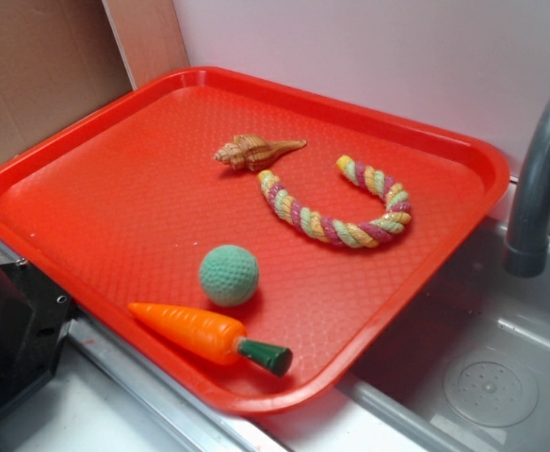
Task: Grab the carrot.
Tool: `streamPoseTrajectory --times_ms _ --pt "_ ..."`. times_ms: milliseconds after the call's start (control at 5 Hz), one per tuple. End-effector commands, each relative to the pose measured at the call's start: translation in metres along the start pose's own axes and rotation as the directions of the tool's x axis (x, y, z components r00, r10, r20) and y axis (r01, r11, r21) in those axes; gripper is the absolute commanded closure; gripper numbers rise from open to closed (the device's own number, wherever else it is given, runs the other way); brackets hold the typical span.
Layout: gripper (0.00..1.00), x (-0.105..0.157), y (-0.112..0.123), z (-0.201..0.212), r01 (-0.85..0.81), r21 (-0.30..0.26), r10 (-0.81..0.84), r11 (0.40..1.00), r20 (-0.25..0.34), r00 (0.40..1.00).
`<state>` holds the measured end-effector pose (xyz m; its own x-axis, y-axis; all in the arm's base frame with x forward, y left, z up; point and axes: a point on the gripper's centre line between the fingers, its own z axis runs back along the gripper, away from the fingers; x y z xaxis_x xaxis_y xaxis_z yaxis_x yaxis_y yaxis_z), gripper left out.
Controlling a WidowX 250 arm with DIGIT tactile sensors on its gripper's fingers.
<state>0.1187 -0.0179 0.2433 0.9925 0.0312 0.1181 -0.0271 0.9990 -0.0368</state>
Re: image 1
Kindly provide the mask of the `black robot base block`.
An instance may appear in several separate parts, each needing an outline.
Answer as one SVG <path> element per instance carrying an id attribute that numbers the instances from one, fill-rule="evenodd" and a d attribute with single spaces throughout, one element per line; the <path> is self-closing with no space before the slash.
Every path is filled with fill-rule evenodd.
<path id="1" fill-rule="evenodd" d="M 55 375 L 71 303 L 36 266 L 0 264 L 0 416 Z"/>

